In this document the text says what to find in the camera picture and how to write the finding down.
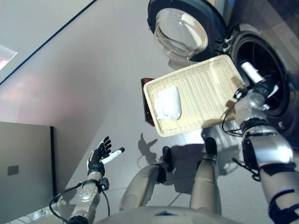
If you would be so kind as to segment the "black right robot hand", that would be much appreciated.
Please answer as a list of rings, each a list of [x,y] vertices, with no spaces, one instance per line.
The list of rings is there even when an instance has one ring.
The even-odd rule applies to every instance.
[[[254,83],[253,92],[262,94],[265,98],[272,97],[278,90],[279,86],[275,84],[275,80],[271,77],[262,77],[259,70],[250,62],[244,62],[241,65],[249,79]]]

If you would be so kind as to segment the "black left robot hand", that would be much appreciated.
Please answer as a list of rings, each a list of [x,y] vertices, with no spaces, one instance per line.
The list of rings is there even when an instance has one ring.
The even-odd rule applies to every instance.
[[[125,152],[125,148],[121,147],[111,151],[112,143],[109,136],[103,138],[96,149],[92,150],[86,162],[88,175],[99,173],[102,177],[105,175],[104,165],[114,160]]]

